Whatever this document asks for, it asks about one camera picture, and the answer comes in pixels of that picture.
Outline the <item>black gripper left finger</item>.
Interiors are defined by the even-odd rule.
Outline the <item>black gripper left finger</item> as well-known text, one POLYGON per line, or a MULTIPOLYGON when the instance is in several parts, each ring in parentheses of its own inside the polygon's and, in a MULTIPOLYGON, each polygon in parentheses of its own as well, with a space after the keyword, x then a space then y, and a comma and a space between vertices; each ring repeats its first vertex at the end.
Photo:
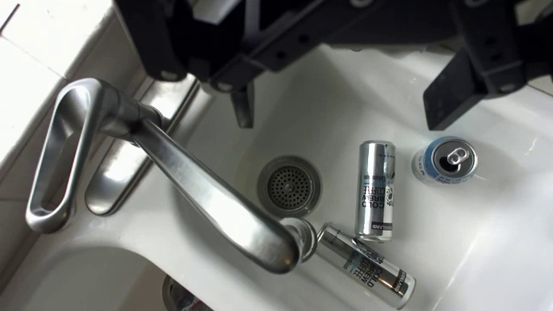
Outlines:
POLYGON ((249 83, 231 91, 231 104, 240 128, 254 126, 254 85, 249 83))

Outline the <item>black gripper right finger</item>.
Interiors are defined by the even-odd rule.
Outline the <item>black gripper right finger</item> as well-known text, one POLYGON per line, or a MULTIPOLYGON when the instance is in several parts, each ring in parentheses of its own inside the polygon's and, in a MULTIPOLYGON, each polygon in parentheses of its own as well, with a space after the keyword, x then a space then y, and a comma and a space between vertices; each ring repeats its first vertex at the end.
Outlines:
POLYGON ((427 128, 444 131, 489 95, 466 52, 456 52, 423 91, 427 128))

